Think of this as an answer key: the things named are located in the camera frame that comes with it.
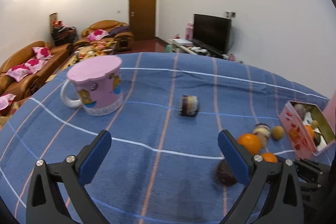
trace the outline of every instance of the pink floral pillow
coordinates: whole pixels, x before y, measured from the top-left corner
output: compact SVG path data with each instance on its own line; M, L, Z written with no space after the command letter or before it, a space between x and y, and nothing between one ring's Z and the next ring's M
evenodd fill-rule
M95 30L92 34L89 34L87 36L87 39L89 39L90 42L94 40L101 40L103 37L108 36L109 33L105 30Z
M47 47L33 47L35 57L40 60L52 58L51 52Z
M37 73L38 71L42 70L43 66L47 63L47 60L40 60L40 59L30 59L25 63L25 66L31 70L32 74Z
M11 94L11 93L8 93L0 97L0 115L1 116L7 115L7 113L10 111L8 107L12 104L15 97L16 95Z
M25 76L32 74L31 70L25 65L12 67L6 75L13 77L16 82L20 82Z

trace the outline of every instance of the orange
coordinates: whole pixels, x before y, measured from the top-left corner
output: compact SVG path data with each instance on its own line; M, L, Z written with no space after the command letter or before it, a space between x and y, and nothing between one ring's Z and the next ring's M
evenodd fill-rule
M274 154L272 154L272 153L263 153L263 154L261 154L261 156L263 157L263 159L265 161L268 161L268 162L278 162L277 157Z
M246 149L252 154L256 155L263 148L259 138L251 133L243 134L239 137L238 143L245 146Z
M312 139L314 139L315 133L314 133L314 130L312 129L312 127L306 125L305 128L308 131L309 135L312 137Z

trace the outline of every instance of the mug handle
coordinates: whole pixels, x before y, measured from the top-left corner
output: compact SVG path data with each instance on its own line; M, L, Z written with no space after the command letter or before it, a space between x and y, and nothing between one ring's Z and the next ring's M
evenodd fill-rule
M71 99L69 99L69 97L66 96L66 94L65 94L65 89L67 88L67 86L68 86L69 83L70 83L70 80L67 79L67 80L64 82L64 84L63 84L63 86L62 86L62 88L61 88L61 93L60 93L60 95L61 95L61 100L62 100L62 102L63 102L65 105L67 105L68 107L71 107L71 108L77 108L77 107L79 107L79 106L82 105L82 102L81 102L80 100L71 100Z

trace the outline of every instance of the red floor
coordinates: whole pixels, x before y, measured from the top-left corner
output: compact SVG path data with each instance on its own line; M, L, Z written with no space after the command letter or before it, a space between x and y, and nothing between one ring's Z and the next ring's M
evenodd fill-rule
M132 52L165 52L166 47L163 42L159 40L146 40L146 41L136 41L132 51L129 52L118 52L122 53L132 53Z

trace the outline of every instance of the wooden door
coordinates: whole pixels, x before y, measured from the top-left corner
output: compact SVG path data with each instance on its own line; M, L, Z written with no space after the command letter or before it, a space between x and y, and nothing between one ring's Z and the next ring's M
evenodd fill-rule
M129 0L129 25L135 41L155 38L156 0Z

